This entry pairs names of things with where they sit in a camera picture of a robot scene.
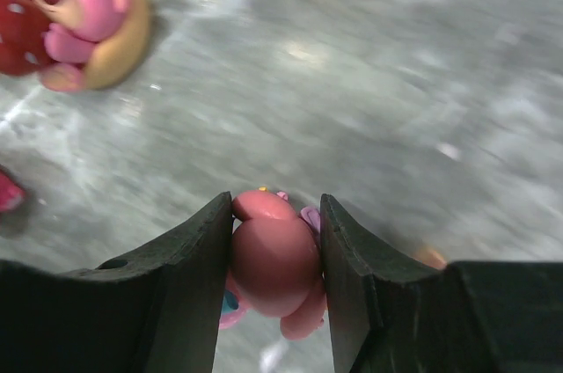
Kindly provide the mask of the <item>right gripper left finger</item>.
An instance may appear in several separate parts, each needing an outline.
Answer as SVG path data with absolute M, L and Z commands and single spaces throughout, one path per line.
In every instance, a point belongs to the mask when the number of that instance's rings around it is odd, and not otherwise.
M 229 193 L 94 269 L 1 264 L 4 372 L 209 372 L 232 233 Z

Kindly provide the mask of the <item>pink pig purple bow toy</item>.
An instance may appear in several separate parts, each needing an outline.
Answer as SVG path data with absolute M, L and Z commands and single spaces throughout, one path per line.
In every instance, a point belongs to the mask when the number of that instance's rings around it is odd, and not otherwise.
M 320 255 L 320 213 L 297 211 L 285 192 L 264 187 L 232 201 L 239 221 L 230 247 L 220 329 L 249 311 L 280 320 L 282 336 L 302 340 L 324 323 L 327 308 Z

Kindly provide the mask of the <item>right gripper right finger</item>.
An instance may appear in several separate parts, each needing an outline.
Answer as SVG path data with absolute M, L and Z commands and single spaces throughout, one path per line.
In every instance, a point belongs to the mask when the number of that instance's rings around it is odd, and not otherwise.
M 333 366 L 349 372 L 559 372 L 559 262 L 428 267 L 320 201 Z

